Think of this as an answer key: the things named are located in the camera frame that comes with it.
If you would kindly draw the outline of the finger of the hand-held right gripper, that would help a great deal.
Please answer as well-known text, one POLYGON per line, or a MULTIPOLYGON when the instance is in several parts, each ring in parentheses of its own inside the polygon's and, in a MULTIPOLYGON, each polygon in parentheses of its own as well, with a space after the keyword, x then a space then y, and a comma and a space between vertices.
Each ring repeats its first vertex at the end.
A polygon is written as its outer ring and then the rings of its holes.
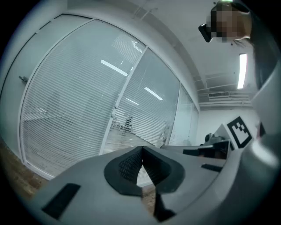
POLYGON ((190 156, 214 156, 213 145, 200 145, 200 146, 163 145, 161 146, 161 149, 178 152, 190 156))

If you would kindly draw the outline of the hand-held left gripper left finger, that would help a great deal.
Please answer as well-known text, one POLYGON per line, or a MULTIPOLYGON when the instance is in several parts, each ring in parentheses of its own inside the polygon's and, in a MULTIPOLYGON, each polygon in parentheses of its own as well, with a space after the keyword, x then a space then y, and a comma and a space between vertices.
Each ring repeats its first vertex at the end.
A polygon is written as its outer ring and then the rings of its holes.
POLYGON ((26 204, 31 215, 43 225, 152 225, 154 217, 138 196, 115 191, 104 177, 112 159, 132 147, 80 161, 50 180, 26 204), (60 215, 54 211, 56 195, 66 186, 78 186, 60 215))

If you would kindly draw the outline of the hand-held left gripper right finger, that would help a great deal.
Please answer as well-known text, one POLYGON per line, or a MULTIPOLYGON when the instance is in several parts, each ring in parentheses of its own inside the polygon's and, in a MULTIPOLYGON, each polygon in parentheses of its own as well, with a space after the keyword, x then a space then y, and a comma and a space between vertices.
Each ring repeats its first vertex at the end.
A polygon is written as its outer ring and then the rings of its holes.
POLYGON ((225 162, 226 159, 145 147, 143 182, 155 187, 154 217, 162 222, 190 206, 215 180, 225 162))

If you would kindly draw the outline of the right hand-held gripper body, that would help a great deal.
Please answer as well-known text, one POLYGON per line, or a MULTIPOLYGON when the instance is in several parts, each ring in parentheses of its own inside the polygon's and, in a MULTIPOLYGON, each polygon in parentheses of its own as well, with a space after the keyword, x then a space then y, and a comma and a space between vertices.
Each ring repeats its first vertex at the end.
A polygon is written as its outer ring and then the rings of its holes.
POLYGON ((251 141, 251 132, 238 116, 221 124, 213 134, 207 134, 205 142, 198 148, 198 153, 202 157, 227 159, 234 150, 244 148, 251 141))

